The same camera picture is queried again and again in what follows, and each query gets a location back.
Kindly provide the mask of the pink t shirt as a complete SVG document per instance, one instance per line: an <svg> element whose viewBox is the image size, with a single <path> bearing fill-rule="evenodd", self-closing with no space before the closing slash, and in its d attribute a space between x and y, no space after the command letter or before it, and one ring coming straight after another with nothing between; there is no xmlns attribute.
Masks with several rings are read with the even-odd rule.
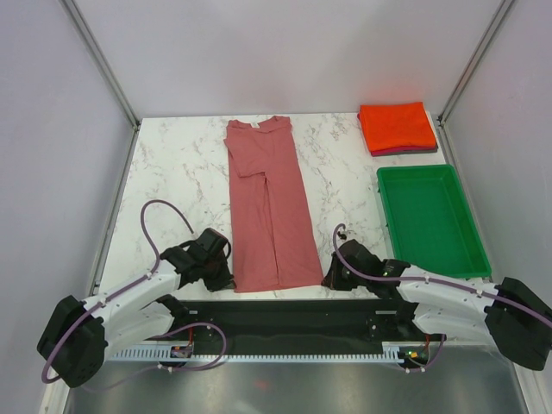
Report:
<svg viewBox="0 0 552 414"><path fill-rule="evenodd" d="M229 207L238 292L319 285L323 271L287 116L229 121Z"/></svg>

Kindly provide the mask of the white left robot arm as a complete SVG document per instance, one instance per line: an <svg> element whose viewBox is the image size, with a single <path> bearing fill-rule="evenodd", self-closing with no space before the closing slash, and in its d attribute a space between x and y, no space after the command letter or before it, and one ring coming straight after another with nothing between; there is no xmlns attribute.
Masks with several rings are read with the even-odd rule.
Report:
<svg viewBox="0 0 552 414"><path fill-rule="evenodd" d="M115 354L146 340L179 339L198 323L174 297L203 281L212 291L234 288L225 257L197 261L162 255L151 270L106 292L78 300L69 295L54 308L37 345L45 360L41 380L83 386Z"/></svg>

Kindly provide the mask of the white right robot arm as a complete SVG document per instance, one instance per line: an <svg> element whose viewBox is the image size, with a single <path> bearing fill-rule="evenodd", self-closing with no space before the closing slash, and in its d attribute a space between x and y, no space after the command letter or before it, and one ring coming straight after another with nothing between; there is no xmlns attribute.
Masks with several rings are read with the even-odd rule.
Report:
<svg viewBox="0 0 552 414"><path fill-rule="evenodd" d="M516 279L453 279L401 260L334 252L322 284L337 291L364 286L378 298L402 300L411 310L394 325L404 339L424 333L484 342L533 371L545 368L551 351L551 309Z"/></svg>

